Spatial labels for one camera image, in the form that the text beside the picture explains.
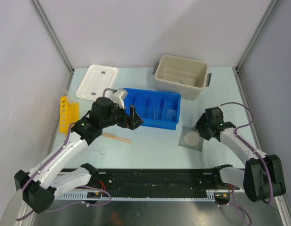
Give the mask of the wire gauze with ceramic centre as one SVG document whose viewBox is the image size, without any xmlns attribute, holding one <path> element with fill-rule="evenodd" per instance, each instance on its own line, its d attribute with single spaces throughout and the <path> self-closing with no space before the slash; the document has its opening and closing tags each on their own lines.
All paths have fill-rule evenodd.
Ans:
<svg viewBox="0 0 291 226">
<path fill-rule="evenodd" d="M 202 151 L 204 139 L 193 128 L 183 126 L 178 145 L 188 149 Z"/>
</svg>

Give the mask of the wooden test tube clamp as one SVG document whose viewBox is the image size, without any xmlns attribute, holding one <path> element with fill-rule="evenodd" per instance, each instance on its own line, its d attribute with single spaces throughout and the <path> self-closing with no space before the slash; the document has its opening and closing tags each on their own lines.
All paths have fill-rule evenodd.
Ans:
<svg viewBox="0 0 291 226">
<path fill-rule="evenodd" d="M 125 142 L 125 143 L 131 143 L 132 141 L 130 139 L 126 139 L 126 138 L 122 138 L 122 137 L 118 137 L 116 135 L 113 134 L 109 134 L 109 133 L 102 133 L 103 137 L 107 137 L 107 138 L 111 138 L 117 141 L 121 141 L 121 142 Z"/>
</svg>

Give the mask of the clear glass test tube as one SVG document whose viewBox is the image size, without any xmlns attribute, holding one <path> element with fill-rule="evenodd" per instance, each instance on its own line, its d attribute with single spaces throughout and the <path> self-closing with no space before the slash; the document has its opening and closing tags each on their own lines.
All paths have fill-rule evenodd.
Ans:
<svg viewBox="0 0 291 226">
<path fill-rule="evenodd" d="M 71 98 L 71 96 L 70 96 L 70 94 L 69 94 L 67 88 L 64 88 L 64 89 L 63 89 L 63 93 L 65 94 L 67 101 L 68 101 L 70 104 L 73 104 L 74 101 L 73 101 L 73 99 Z"/>
</svg>

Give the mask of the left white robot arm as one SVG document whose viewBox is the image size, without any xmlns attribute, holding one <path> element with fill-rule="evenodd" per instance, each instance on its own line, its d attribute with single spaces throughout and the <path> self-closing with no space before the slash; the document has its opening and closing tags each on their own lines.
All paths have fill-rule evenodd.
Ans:
<svg viewBox="0 0 291 226">
<path fill-rule="evenodd" d="M 134 105 L 130 106 L 130 113 L 126 113 L 124 107 L 108 97 L 97 98 L 91 110 L 69 126 L 67 137 L 59 148 L 28 172 L 20 170 L 15 174 L 16 189 L 22 190 L 23 201 L 34 212 L 42 213 L 60 194 L 85 185 L 88 188 L 96 187 L 99 177 L 95 174 L 96 168 L 89 163 L 69 175 L 60 178 L 57 175 L 70 160 L 101 136 L 103 129 L 117 125 L 134 130 L 143 123 Z"/>
</svg>

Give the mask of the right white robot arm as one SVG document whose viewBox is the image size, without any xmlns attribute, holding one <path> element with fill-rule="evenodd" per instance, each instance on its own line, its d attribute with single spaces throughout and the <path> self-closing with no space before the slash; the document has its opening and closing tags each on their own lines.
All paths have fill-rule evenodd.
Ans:
<svg viewBox="0 0 291 226">
<path fill-rule="evenodd" d="M 286 193 L 280 158 L 266 154 L 237 133 L 233 123 L 224 121 L 219 107 L 207 108 L 194 129 L 207 141 L 215 138 L 223 143 L 244 164 L 244 169 L 229 164 L 215 167 L 217 174 L 212 176 L 215 188 L 231 184 L 243 189 L 252 202 L 267 202 Z"/>
</svg>

